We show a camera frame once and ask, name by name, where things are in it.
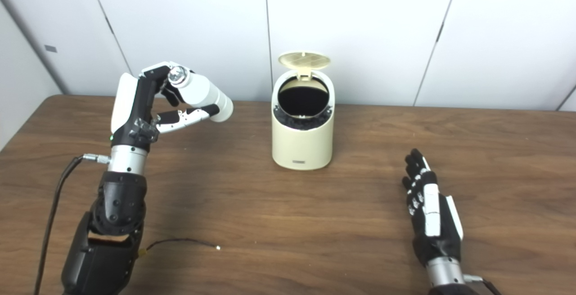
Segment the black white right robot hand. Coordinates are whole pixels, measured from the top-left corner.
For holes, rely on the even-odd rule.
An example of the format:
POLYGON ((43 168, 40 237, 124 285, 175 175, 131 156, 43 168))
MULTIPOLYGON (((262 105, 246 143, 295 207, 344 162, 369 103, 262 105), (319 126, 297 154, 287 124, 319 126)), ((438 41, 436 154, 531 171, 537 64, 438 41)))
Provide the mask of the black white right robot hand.
POLYGON ((416 257, 424 266, 440 257, 461 261, 464 232, 453 197, 441 193, 436 173, 418 149, 411 150, 405 163, 407 175, 402 184, 416 257))

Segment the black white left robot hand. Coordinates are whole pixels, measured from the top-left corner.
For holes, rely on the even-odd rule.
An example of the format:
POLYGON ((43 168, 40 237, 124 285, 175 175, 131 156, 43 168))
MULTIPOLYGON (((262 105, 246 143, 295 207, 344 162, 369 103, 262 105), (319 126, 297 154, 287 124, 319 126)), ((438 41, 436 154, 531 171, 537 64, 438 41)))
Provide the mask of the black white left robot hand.
POLYGON ((206 76, 161 62, 138 76, 121 75, 112 113, 112 145, 148 150, 161 134, 207 119, 228 120, 233 102, 206 76))

